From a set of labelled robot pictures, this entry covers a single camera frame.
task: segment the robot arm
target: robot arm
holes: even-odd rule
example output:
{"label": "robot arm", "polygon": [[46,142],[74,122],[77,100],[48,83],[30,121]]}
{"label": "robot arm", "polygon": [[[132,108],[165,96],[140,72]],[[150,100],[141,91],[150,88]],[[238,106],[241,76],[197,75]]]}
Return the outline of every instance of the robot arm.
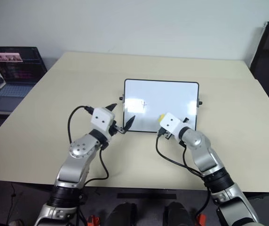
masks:
{"label": "robot arm", "polygon": [[188,123],[167,113],[160,122],[160,131],[168,131],[177,142],[183,142],[192,151],[205,186],[218,205],[217,215],[222,226],[261,226],[258,216],[239,186],[233,182],[210,140],[201,132],[191,129]]}
{"label": "robot arm", "polygon": [[114,121],[115,114],[111,112],[116,105],[95,109],[84,107],[92,114],[92,130],[70,144],[68,157],[59,170],[51,196],[43,205],[35,226],[49,224],[50,221],[52,224],[65,225],[73,218],[96,152],[104,150],[117,132],[126,133],[135,119],[132,117],[124,128],[118,127]]}

